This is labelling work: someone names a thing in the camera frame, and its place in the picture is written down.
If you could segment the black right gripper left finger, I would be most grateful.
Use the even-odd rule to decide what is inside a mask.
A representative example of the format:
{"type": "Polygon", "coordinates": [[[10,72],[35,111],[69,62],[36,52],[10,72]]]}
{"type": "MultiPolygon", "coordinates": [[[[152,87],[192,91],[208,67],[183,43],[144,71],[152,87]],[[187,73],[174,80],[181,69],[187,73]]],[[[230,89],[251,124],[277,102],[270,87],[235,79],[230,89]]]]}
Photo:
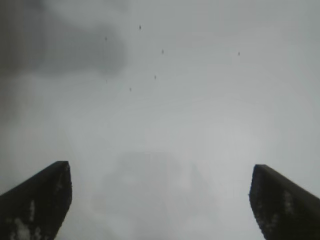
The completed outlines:
{"type": "Polygon", "coordinates": [[[72,203],[68,161],[56,161],[0,196],[2,240],[53,240],[72,203]]]}

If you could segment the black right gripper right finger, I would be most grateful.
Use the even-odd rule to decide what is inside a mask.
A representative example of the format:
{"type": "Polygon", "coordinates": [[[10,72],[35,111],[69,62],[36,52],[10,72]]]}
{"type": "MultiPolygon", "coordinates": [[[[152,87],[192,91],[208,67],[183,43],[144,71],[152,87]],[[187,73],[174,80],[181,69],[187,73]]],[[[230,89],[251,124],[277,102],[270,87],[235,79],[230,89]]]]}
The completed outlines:
{"type": "Polygon", "coordinates": [[[268,165],[254,166],[249,202],[266,240],[320,238],[320,199],[268,165]]]}

